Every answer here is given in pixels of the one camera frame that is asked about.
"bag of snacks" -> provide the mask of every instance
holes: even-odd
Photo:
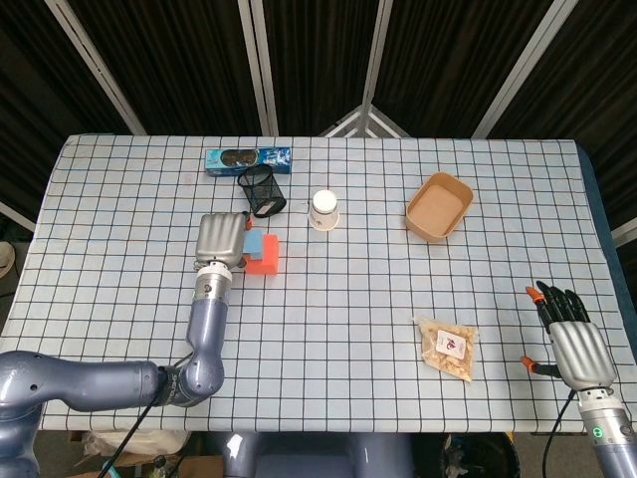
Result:
[[[424,318],[418,318],[416,322],[422,334],[422,358],[425,363],[462,380],[471,381],[478,328]]]

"white paper cup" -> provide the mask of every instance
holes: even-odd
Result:
[[[329,189],[322,189],[312,198],[308,219],[317,231],[329,231],[338,223],[336,195]]]

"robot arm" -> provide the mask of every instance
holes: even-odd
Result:
[[[576,294],[537,285],[541,293],[527,292],[550,335],[556,366],[528,358],[523,363],[530,371],[561,378],[577,392],[579,413],[604,476],[637,477],[637,438],[610,387],[617,375],[599,329]]]
[[[0,478],[37,478],[33,440],[43,403],[59,399],[78,411],[148,405],[192,406],[224,380],[221,349],[232,284],[242,262],[244,213],[206,214],[197,239],[197,281],[187,342],[193,352],[178,368],[151,361],[87,363],[33,352],[0,355]]]

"table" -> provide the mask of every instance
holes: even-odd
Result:
[[[637,409],[635,360],[569,140],[71,136],[1,350],[184,357],[200,217],[248,208],[234,178],[203,172],[205,149],[255,145],[293,147],[293,174],[277,176],[287,208],[255,221],[279,236],[281,272],[234,274],[221,390],[190,409],[153,409],[142,427],[548,431],[567,389],[519,363],[552,355],[524,293],[537,279],[580,294],[617,363],[616,392]],[[426,244],[405,229],[405,205],[438,170],[475,201],[447,242]],[[341,212],[329,233],[307,220],[325,187]],[[414,316],[479,327],[471,383],[422,362]],[[137,414],[54,401],[42,427],[125,428]],[[581,429],[572,406],[561,430]]]

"orange sponge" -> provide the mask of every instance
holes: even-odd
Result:
[[[279,271],[279,238],[276,234],[263,235],[262,259],[253,260],[248,255],[246,274],[275,275]]]

